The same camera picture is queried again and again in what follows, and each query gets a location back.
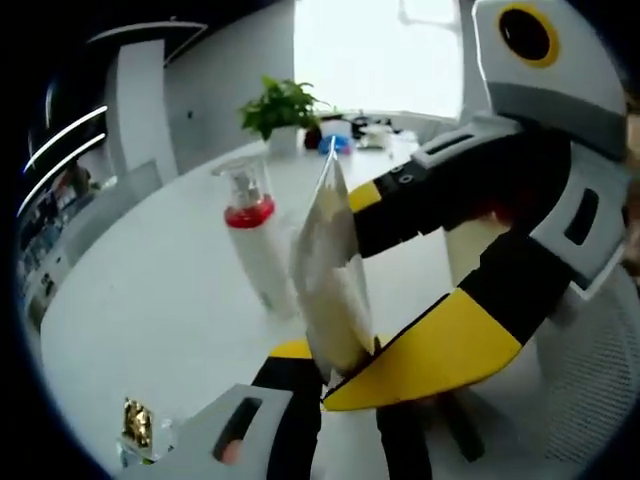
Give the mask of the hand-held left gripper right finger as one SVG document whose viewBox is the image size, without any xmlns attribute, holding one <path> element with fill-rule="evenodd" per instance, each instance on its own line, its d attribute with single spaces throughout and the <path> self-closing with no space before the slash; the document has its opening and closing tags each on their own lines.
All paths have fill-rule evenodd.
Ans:
<svg viewBox="0 0 640 480">
<path fill-rule="evenodd" d="M 485 454 L 485 444 L 471 415 L 453 392 L 435 396 L 434 404 L 458 450 L 468 462 Z M 377 408 L 380 433 L 390 479 L 432 479 L 429 450 L 417 401 Z"/>
</svg>

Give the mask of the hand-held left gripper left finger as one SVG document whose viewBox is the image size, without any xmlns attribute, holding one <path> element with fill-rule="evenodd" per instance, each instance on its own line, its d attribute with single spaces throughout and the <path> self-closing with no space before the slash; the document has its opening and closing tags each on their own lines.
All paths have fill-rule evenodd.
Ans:
<svg viewBox="0 0 640 480">
<path fill-rule="evenodd" d="M 275 347 L 181 427 L 174 479 L 308 479 L 321 425 L 321 375 L 309 342 Z"/>
</svg>

